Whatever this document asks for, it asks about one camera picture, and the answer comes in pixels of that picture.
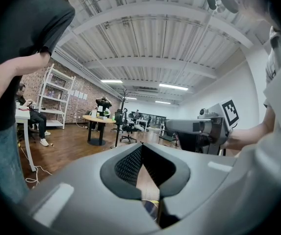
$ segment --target wooden floor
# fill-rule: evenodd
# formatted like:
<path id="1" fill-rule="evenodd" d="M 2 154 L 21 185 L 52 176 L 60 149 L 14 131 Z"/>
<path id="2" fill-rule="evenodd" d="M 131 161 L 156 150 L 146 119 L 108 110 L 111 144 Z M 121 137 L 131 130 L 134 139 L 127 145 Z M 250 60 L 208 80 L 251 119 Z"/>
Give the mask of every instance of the wooden floor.
<path id="1" fill-rule="evenodd" d="M 115 125 L 106 125 L 103 135 L 103 140 L 106 141 L 106 144 L 103 146 L 93 146 L 88 144 L 88 130 L 72 124 L 66 125 L 65 130 L 59 128 L 48 130 L 51 132 L 51 135 L 47 136 L 47 141 L 49 144 L 52 143 L 53 146 L 50 145 L 44 147 L 39 143 L 39 137 L 35 135 L 37 143 L 33 143 L 32 139 L 29 139 L 33 163 L 35 166 L 40 165 L 44 170 L 54 174 L 56 171 L 62 169 L 76 159 L 109 150 L 110 146 L 115 144 L 116 138 L 116 131 L 110 131 L 112 128 L 115 128 Z M 92 132 L 91 138 L 99 138 L 99 134 L 100 133 L 98 132 Z M 159 130 L 150 130 L 148 133 L 133 133 L 131 136 L 136 138 L 138 142 L 158 143 Z M 123 142 L 119 143 L 119 145 L 127 144 L 128 143 Z M 160 144 L 170 145 L 169 142 L 164 140 L 161 140 Z M 25 152 L 25 141 L 21 141 L 21 147 Z M 21 149 L 20 157 L 25 178 L 35 179 L 36 173 L 31 171 L 29 162 Z M 39 181 L 48 176 L 47 173 L 39 170 Z M 35 183 L 28 183 L 28 186 L 31 188 L 35 186 Z M 143 199 L 158 200 L 159 189 L 156 187 L 144 167 L 142 167 L 139 172 L 137 187 L 141 189 Z"/>

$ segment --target white shelf unit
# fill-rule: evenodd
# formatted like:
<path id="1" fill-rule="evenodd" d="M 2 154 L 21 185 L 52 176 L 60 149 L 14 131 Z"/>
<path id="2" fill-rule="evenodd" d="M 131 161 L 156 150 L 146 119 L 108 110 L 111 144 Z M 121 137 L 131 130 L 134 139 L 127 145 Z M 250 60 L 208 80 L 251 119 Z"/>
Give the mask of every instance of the white shelf unit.
<path id="1" fill-rule="evenodd" d="M 73 88 L 74 85 L 74 81 L 76 79 L 76 77 L 69 77 L 67 75 L 65 75 L 64 73 L 56 70 L 53 68 L 54 64 L 52 64 L 52 66 L 50 68 L 47 69 L 45 76 L 42 80 L 42 85 L 40 87 L 40 91 L 39 91 L 39 97 L 38 97 L 38 106 L 39 106 L 39 112 L 43 112 L 43 113 L 51 113 L 51 114 L 56 114 L 56 120 L 47 120 L 47 126 L 52 127 L 52 126 L 59 126 L 59 127 L 63 127 L 63 129 L 65 128 L 65 119 L 66 119 L 66 111 L 67 111 L 67 106 L 68 106 L 68 102 L 70 100 L 70 91 Z M 71 86 L 69 89 L 66 89 L 60 85 L 54 84 L 51 82 L 51 79 L 53 76 L 56 76 L 62 80 L 65 81 L 65 84 L 67 82 L 71 82 Z M 45 91 L 46 91 L 46 87 L 50 86 L 53 87 L 55 89 L 58 89 L 60 91 L 62 91 L 63 93 L 67 94 L 67 99 L 66 100 L 62 100 L 62 99 L 58 99 L 52 96 L 48 96 L 45 95 Z M 46 98 L 46 99 L 50 99 L 50 100 L 54 100 L 54 101 L 58 101 L 59 102 L 59 106 L 58 109 L 45 109 L 42 110 L 41 108 L 43 108 L 42 106 L 42 99 Z M 61 104 L 65 104 L 65 111 L 62 111 L 62 107 Z M 58 116 L 61 115 L 63 118 L 63 123 L 61 123 L 60 121 L 58 121 Z"/>

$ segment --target shelf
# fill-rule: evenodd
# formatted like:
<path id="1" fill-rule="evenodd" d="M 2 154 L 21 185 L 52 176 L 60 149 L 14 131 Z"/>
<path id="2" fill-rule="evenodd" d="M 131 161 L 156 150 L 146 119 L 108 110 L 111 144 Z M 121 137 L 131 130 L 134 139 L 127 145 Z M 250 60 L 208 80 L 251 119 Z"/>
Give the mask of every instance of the shelf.
<path id="1" fill-rule="evenodd" d="M 51 96 L 43 96 L 43 98 L 59 101 L 59 102 L 62 102 L 62 103 L 67 103 L 67 101 L 65 101 L 65 100 L 57 99 L 57 98 L 54 98 L 54 97 L 51 97 Z"/>
<path id="2" fill-rule="evenodd" d="M 63 126 L 63 124 L 57 120 L 47 120 L 47 126 Z"/>
<path id="3" fill-rule="evenodd" d="M 48 86 L 51 86 L 51 87 L 54 87 L 54 88 L 56 88 L 56 89 L 62 90 L 62 91 L 67 91 L 67 92 L 69 91 L 68 89 L 66 89 L 66 88 L 64 88 L 64 87 L 59 86 L 59 85 L 54 84 L 54 83 L 51 83 L 51 82 L 47 82 L 47 85 L 48 85 Z"/>
<path id="4" fill-rule="evenodd" d="M 40 110 L 40 112 L 64 115 L 64 112 L 56 110 L 56 109 L 45 109 L 45 110 Z"/>
<path id="5" fill-rule="evenodd" d="M 63 74 L 62 72 L 60 72 L 60 71 L 58 71 L 58 70 L 56 70 L 56 69 L 54 69 L 54 68 L 52 68 L 51 73 L 52 73 L 54 76 L 57 76 L 57 77 L 59 77 L 59 78 L 61 78 L 61 79 L 63 79 L 63 80 L 70 80 L 70 81 L 73 81 L 73 78 L 71 78 L 71 77 L 69 77 L 69 76 Z"/>

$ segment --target white sneaker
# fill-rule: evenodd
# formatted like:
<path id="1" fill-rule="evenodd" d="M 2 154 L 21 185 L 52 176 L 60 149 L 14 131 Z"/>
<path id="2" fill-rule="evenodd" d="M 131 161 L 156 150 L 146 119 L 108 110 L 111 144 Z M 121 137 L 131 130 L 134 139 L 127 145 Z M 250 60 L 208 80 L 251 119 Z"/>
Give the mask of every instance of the white sneaker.
<path id="1" fill-rule="evenodd" d="M 43 146 L 49 146 L 48 142 L 46 141 L 46 139 L 41 139 L 40 140 L 40 143 L 43 145 Z"/>

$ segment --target fluorescent light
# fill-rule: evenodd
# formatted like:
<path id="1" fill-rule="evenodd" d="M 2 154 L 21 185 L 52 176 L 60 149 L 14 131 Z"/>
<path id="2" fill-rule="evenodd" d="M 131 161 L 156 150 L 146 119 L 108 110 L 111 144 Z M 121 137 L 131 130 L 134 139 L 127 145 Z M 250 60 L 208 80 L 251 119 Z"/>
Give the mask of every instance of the fluorescent light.
<path id="1" fill-rule="evenodd" d="M 168 85 L 168 84 L 160 84 L 160 87 L 168 87 L 168 88 L 173 88 L 173 89 L 178 89 L 178 90 L 183 90 L 187 91 L 188 88 L 180 87 L 180 86 L 174 86 L 174 85 Z"/>
<path id="2" fill-rule="evenodd" d="M 123 82 L 121 80 L 101 80 L 103 83 L 119 83 L 122 84 Z"/>
<path id="3" fill-rule="evenodd" d="M 160 102 L 160 101 L 156 101 L 156 103 L 160 103 L 160 104 L 171 104 L 171 103 L 168 103 L 168 102 Z"/>

